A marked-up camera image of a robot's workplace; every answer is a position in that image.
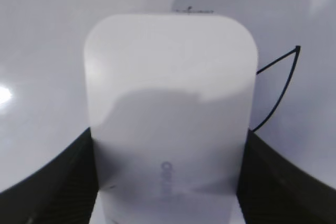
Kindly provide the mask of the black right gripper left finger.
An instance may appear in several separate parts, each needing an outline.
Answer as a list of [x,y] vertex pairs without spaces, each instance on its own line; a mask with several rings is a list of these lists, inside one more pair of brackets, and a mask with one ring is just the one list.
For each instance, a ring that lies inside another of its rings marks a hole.
[[43,168],[1,192],[1,223],[89,223],[98,193],[90,129]]

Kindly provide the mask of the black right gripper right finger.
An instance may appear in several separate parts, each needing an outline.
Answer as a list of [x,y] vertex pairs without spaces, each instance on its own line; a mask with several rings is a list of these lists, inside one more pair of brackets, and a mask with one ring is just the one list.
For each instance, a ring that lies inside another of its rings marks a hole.
[[236,195],[246,223],[335,223],[335,189],[248,131]]

